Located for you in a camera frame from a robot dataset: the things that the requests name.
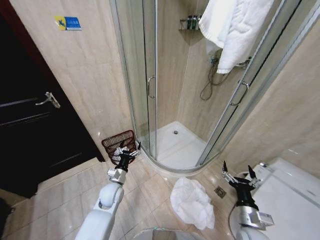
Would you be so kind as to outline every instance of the shower enclosure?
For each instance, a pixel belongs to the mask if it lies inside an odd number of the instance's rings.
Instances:
[[[271,84],[315,2],[274,0],[252,58],[224,76],[213,73],[201,31],[181,28],[208,0],[110,0],[132,124],[150,160],[191,173],[216,157]]]

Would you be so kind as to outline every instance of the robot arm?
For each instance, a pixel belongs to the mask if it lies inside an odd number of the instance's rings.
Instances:
[[[251,195],[251,191],[260,181],[257,179],[256,173],[248,166],[251,180],[233,177],[228,173],[226,162],[223,163],[222,176],[236,190],[237,202],[236,207],[239,208],[239,224],[240,231],[236,234],[236,240],[268,240],[268,237],[259,230],[265,231],[266,227],[274,225],[274,221],[270,214],[259,212],[258,206]]]
[[[115,224],[115,216],[119,204],[124,197],[123,184],[126,181],[130,160],[140,154],[138,150],[129,152],[128,148],[120,146],[115,151],[116,157],[120,157],[115,169],[107,172],[111,183],[104,186],[99,193],[93,210],[86,216],[75,240],[108,240]]]

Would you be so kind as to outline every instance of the hanging towel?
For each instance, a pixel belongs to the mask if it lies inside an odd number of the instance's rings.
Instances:
[[[199,22],[199,26],[204,37],[223,48],[217,73],[227,74],[236,64],[248,58],[274,0],[236,0],[235,2],[224,0],[223,2],[229,2],[229,9],[227,16],[220,19],[224,21],[223,23],[213,16],[226,11],[225,5],[220,2],[221,0],[210,0],[202,18],[205,15],[211,16],[211,21],[208,21],[209,17],[206,17],[200,21],[201,23]],[[211,27],[216,22],[219,22],[219,27]]]
[[[206,52],[214,54],[225,45],[236,0],[210,0],[199,21],[199,28],[207,39]]]

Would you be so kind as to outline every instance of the tiled floor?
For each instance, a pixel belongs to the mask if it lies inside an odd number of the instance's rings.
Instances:
[[[219,160],[194,177],[205,187],[214,205],[214,229],[202,231],[183,223],[172,210],[170,193],[176,179],[159,175],[147,161],[140,155],[129,166],[111,240],[131,240],[142,229],[151,227],[196,232],[208,240],[232,239],[228,213],[235,202],[235,193],[220,176]],[[46,184],[46,189],[16,206],[2,239],[73,240],[100,189],[108,183],[109,167],[113,167],[110,162],[97,162],[53,186]],[[214,192],[217,186],[227,192],[223,199]]]

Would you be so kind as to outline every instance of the blue sticker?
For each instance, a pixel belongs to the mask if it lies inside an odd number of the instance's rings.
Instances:
[[[77,17],[65,16],[64,18],[67,30],[81,30],[81,26]]]

